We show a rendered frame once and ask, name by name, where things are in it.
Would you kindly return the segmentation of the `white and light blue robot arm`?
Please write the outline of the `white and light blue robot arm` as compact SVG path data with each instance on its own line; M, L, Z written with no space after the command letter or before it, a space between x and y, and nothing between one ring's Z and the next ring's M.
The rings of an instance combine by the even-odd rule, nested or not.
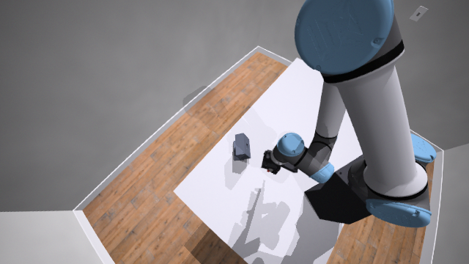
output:
M391 224L427 226L432 213L426 165L437 154L410 133L395 68L405 47L394 1L306 0L295 24L295 45L324 80L317 124L309 148L298 134L286 133L271 151L272 161L327 182L347 110L364 156L348 175L367 197L366 209Z

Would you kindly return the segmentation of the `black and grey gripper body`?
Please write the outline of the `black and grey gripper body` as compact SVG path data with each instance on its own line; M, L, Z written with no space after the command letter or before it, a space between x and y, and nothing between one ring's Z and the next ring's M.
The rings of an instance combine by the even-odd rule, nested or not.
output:
M282 166L282 165L278 165L278 164L275 164L274 162L272 162L272 159L270 158L270 155L269 155L270 153L271 153L271 150L266 150L264 152L261 168L263 168L263 169L273 169L275 171L278 170L278 172L279 172L279 170L281 169L280 166ZM267 159L266 159L266 157L267 157Z

